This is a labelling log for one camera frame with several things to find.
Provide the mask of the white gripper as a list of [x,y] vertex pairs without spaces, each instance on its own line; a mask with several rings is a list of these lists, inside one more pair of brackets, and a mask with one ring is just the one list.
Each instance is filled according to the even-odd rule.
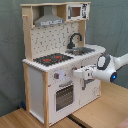
[[94,70],[93,66],[85,66],[80,69],[74,70],[73,74],[78,78],[88,80],[93,78],[92,76],[93,70]]

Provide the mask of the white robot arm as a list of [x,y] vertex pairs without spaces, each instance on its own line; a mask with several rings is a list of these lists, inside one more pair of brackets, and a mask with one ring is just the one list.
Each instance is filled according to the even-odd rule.
[[117,71],[128,64],[128,53],[121,57],[113,57],[109,54],[101,55],[96,65],[84,66],[74,70],[73,74],[84,80],[99,79],[113,82],[117,78]]

